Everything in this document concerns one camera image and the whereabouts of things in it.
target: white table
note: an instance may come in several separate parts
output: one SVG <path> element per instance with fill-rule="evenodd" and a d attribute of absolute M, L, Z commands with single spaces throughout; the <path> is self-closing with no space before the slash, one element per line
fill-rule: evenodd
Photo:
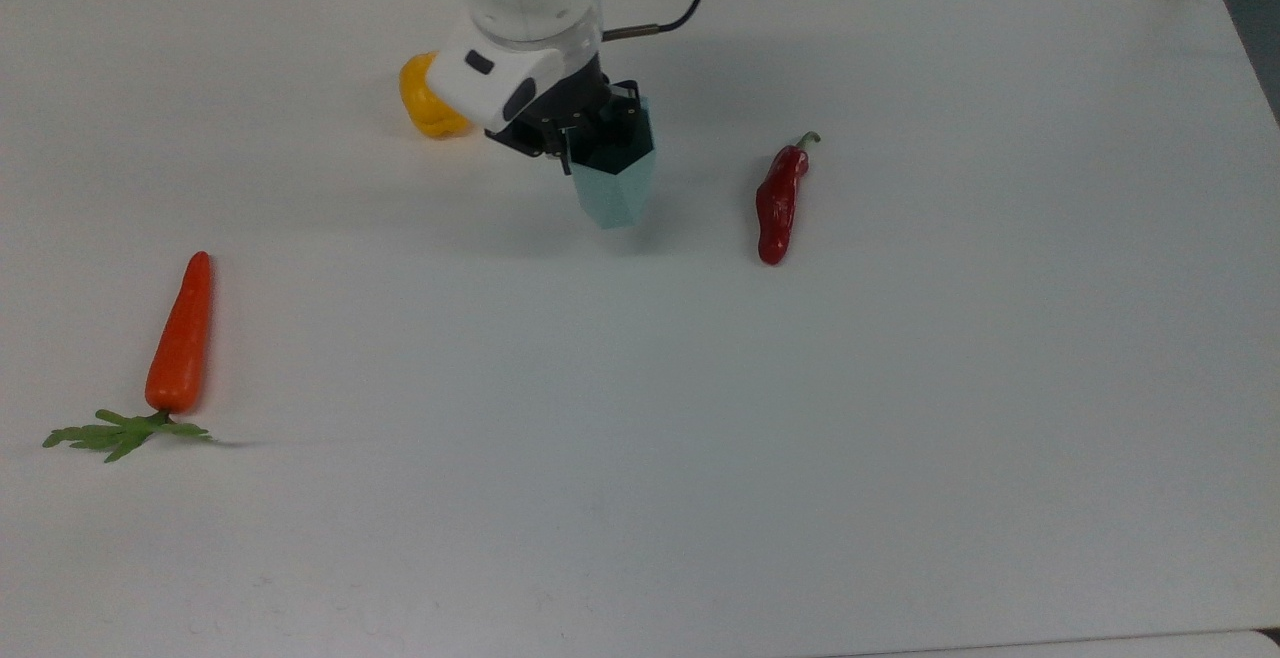
<path fill-rule="evenodd" d="M 1280 623 L 1280 131 L 1221 0 L 707 0 L 605 47 L 659 145 L 608 234 L 556 163 L 406 120 L 457 10 L 0 0 L 0 654 Z M 197 250 L 229 445 L 41 449 L 145 408 Z"/>

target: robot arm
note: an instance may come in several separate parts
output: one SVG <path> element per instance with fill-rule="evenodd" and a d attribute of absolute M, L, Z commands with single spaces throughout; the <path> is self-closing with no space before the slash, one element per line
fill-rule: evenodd
<path fill-rule="evenodd" d="M 535 99 L 599 51 L 599 0 L 466 0 L 466 14 L 434 61 L 438 96 L 500 133 Z"/>
<path fill-rule="evenodd" d="M 652 134 L 635 83 L 602 73 L 600 42 L 600 0 L 466 0 L 428 83 L 490 138 L 558 157 L 566 174 L 570 152 L 586 165 L 598 148 L 625 170 Z"/>

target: cable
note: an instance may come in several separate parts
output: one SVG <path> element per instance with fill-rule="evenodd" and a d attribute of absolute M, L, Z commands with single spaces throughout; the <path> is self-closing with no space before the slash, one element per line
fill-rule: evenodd
<path fill-rule="evenodd" d="M 703 3 L 703 0 L 694 0 L 694 3 L 690 3 L 689 10 L 685 12 L 685 15 L 677 17 L 677 19 L 671 23 L 650 23 L 644 26 L 626 26 L 625 28 L 605 29 L 600 42 L 608 44 L 609 40 L 639 38 L 641 35 L 671 33 L 672 29 L 677 29 L 680 26 L 689 23 L 689 19 L 694 17 L 694 12 L 698 10 L 699 3 Z"/>

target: orange carrot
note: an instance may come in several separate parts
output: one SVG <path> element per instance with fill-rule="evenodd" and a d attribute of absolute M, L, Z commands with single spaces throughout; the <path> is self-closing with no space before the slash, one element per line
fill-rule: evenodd
<path fill-rule="evenodd" d="M 214 271 L 209 253 L 197 252 L 187 262 L 182 289 L 173 302 L 160 347 L 147 373 L 146 399 L 168 419 L 196 406 L 205 374 Z"/>

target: fake vegetable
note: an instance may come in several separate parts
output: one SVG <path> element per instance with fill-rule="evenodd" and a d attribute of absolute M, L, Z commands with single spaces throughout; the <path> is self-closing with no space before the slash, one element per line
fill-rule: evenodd
<path fill-rule="evenodd" d="M 800 179 L 809 172 L 810 142 L 819 142 L 818 133 L 805 133 L 795 146 L 786 146 L 773 156 L 769 174 L 755 192 L 755 214 L 760 219 L 760 260 L 771 266 L 782 262 L 791 245 L 791 225 L 796 216 L 796 193 Z"/>
<path fill-rule="evenodd" d="M 124 417 L 111 411 L 93 416 L 110 425 L 58 429 L 49 434 L 45 448 L 69 440 L 72 448 L 111 451 L 105 462 L 123 458 L 155 433 L 168 433 L 211 440 L 209 431 L 193 424 L 175 424 L 174 415 L 189 411 L 200 398 L 212 311 L 212 265 L 201 251 L 187 262 L 182 289 L 169 312 L 151 370 L 147 371 L 146 401 L 155 413 Z"/>
<path fill-rule="evenodd" d="M 430 138 L 467 129 L 467 119 L 442 101 L 426 84 L 426 69 L 435 60 L 435 52 L 412 56 L 401 69 L 401 101 L 413 125 Z"/>

